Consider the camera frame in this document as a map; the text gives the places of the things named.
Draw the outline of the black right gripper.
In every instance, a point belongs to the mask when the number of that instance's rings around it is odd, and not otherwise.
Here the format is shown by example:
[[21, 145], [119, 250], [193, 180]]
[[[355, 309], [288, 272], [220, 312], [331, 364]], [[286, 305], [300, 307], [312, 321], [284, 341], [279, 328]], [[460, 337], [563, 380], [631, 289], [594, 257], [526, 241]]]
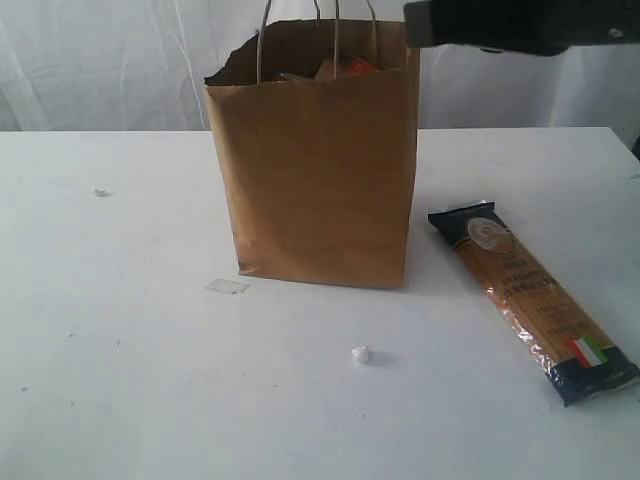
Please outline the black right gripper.
[[637, 44], [637, 0], [434, 0], [403, 6], [412, 48], [467, 45], [555, 56], [574, 46]]

